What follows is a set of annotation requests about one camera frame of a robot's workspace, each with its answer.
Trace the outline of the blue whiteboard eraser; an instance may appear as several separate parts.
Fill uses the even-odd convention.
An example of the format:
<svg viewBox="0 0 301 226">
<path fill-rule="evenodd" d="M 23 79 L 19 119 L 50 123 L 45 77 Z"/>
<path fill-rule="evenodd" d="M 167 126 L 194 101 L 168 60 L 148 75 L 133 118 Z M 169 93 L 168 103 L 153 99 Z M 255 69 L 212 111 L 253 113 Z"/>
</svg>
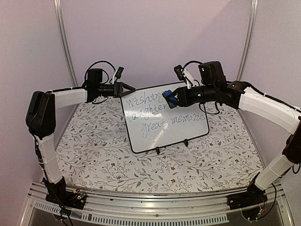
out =
<svg viewBox="0 0 301 226">
<path fill-rule="evenodd" d="M 167 101 L 169 108 L 173 109 L 177 107 L 177 99 L 171 90 L 164 91 L 162 96 Z"/>
</svg>

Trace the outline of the white whiteboard black frame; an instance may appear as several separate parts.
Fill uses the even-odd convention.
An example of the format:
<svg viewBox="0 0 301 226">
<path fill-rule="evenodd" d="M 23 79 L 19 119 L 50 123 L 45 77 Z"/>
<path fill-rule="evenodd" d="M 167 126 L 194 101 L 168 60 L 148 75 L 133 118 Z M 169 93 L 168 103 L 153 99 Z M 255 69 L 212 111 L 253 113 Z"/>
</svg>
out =
<svg viewBox="0 0 301 226">
<path fill-rule="evenodd" d="M 157 150 L 209 133 L 203 107 L 171 109 L 162 93 L 185 86 L 183 82 L 138 89 L 121 98 L 130 147 L 133 153 Z"/>
</svg>

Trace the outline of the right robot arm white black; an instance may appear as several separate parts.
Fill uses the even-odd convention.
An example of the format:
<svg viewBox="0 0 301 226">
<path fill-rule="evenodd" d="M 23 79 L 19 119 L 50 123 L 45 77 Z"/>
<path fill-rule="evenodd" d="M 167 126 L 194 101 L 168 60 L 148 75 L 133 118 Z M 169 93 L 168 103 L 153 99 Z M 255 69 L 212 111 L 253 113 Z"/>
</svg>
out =
<svg viewBox="0 0 301 226">
<path fill-rule="evenodd" d="M 177 77 L 185 81 L 184 87 L 163 93 L 170 108 L 189 107 L 193 104 L 216 102 L 237 110 L 256 114 L 278 125 L 289 133 L 282 153 L 278 154 L 248 186 L 243 195 L 247 205 L 254 205 L 261 192 L 301 162 L 301 110 L 267 95 L 245 81 L 227 81 L 219 61 L 198 65 L 201 86 L 193 86 L 192 76 L 185 67 L 174 68 Z"/>
</svg>

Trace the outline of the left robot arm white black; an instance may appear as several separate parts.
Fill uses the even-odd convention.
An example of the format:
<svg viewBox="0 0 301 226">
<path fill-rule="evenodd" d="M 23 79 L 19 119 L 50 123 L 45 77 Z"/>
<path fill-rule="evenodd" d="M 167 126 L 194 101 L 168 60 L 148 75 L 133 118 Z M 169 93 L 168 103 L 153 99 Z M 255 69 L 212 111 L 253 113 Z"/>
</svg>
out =
<svg viewBox="0 0 301 226">
<path fill-rule="evenodd" d="M 31 97 L 25 122 L 35 142 L 35 152 L 44 172 L 45 185 L 56 186 L 51 195 L 59 204 L 66 204 L 70 200 L 70 194 L 60 187 L 65 185 L 65 180 L 55 154 L 55 113 L 67 106 L 92 103 L 98 97 L 118 98 L 135 92 L 134 87 L 118 81 L 123 71 L 123 67 L 119 67 L 112 82 L 104 84 L 99 77 L 100 69 L 89 69 L 81 87 L 35 91 Z"/>
</svg>

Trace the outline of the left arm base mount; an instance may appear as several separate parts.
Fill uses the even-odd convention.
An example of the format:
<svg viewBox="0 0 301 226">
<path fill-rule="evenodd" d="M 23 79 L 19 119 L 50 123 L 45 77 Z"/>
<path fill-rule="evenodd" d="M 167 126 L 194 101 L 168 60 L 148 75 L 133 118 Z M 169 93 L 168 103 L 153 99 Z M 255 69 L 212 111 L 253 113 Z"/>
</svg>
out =
<svg viewBox="0 0 301 226">
<path fill-rule="evenodd" d="M 87 193 L 79 189 L 73 191 L 64 189 L 62 191 L 49 190 L 46 195 L 46 201 L 48 202 L 80 210 L 84 209 L 86 199 Z"/>
</svg>

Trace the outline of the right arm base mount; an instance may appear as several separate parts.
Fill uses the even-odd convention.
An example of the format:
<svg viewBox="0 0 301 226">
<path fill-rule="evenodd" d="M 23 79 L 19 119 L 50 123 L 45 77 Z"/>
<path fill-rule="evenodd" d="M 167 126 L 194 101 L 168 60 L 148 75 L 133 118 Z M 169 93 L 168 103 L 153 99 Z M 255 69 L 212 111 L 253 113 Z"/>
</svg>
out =
<svg viewBox="0 0 301 226">
<path fill-rule="evenodd" d="M 230 194 L 227 196 L 227 205 L 230 210 L 246 208 L 242 215 L 246 220 L 258 220 L 261 216 L 268 198 L 265 190 L 256 186 L 249 186 L 245 192 Z"/>
</svg>

